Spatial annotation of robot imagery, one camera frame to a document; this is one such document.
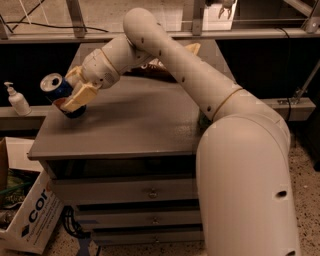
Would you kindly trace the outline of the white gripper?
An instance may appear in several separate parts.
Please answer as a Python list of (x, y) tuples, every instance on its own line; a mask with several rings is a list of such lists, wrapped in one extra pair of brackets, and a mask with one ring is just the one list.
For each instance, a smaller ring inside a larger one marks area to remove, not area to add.
[(65, 79), (70, 84), (72, 92), (60, 108), (65, 112), (74, 112), (91, 102), (97, 96), (98, 88), (107, 89), (117, 83), (120, 75), (104, 52), (95, 49), (85, 57), (82, 67), (72, 68), (65, 75)]

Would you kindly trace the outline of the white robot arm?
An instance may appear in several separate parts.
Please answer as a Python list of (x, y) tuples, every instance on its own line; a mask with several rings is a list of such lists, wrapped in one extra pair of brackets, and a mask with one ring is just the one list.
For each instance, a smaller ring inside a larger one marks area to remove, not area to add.
[(124, 32), (66, 79), (75, 111), (121, 74), (157, 58), (211, 124), (196, 153), (196, 181), (208, 256), (302, 256), (289, 174), (290, 131), (281, 115), (172, 39), (143, 8)]

